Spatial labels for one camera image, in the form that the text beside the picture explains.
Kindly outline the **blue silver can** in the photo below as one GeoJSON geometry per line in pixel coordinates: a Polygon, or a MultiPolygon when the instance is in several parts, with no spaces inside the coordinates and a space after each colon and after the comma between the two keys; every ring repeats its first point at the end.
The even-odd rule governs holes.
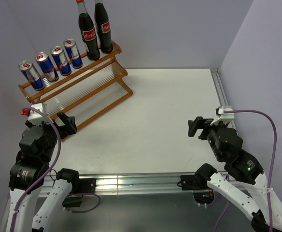
{"type": "Polygon", "coordinates": [[[59,78],[49,56],[45,52],[39,52],[35,55],[35,60],[40,66],[45,78],[49,82],[56,82],[59,78]]]}

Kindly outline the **cola bottle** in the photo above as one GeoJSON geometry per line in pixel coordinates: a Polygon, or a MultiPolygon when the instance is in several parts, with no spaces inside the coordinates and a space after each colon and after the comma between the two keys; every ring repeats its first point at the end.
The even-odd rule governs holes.
{"type": "Polygon", "coordinates": [[[84,1],[77,0],[76,2],[79,13],[78,25],[82,40],[85,44],[87,57],[91,61],[96,61],[100,58],[100,52],[98,49],[97,36],[93,21],[87,12],[84,1]]]}
{"type": "Polygon", "coordinates": [[[113,50],[111,39],[111,27],[107,11],[102,0],[95,1],[94,13],[96,29],[99,36],[100,48],[104,54],[109,54],[113,50]]]}

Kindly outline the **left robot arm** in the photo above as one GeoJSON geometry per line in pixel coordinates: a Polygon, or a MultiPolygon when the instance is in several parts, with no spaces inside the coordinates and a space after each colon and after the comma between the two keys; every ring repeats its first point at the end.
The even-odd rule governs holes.
{"type": "Polygon", "coordinates": [[[51,160],[54,149],[57,149],[57,160],[62,140],[75,134],[77,127],[75,117],[63,112],[57,114],[62,126],[34,108],[24,109],[22,113],[28,116],[27,129],[22,133],[20,150],[10,170],[10,211],[6,231],[45,232],[68,194],[77,192],[81,186],[78,171],[61,169],[56,174],[50,196],[35,212],[44,179],[56,163],[51,160]]]}

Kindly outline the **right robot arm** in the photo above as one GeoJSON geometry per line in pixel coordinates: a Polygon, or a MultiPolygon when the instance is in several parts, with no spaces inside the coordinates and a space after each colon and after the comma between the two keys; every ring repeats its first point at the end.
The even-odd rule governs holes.
{"type": "Polygon", "coordinates": [[[206,140],[217,161],[224,163],[227,173],[239,182],[247,194],[229,183],[213,166],[203,164],[195,172],[199,188],[211,188],[233,203],[251,222],[256,232],[282,232],[282,202],[267,184],[269,178],[259,161],[242,149],[237,131],[223,121],[201,116],[188,121],[188,136],[206,140]]]}

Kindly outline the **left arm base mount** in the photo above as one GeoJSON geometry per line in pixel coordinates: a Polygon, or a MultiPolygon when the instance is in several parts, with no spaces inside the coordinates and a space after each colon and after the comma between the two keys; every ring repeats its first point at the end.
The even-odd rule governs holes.
{"type": "Polygon", "coordinates": [[[95,188],[95,178],[80,178],[77,186],[73,188],[64,199],[62,206],[65,208],[80,207],[85,197],[85,193],[95,193],[95,188]]]}

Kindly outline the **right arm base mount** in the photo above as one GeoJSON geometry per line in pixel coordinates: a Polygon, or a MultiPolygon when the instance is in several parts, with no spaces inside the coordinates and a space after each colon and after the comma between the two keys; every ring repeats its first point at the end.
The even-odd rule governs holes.
{"type": "Polygon", "coordinates": [[[211,204],[214,201],[214,192],[206,184],[199,182],[194,174],[181,175],[177,186],[182,191],[192,191],[194,200],[200,204],[211,204]]]}

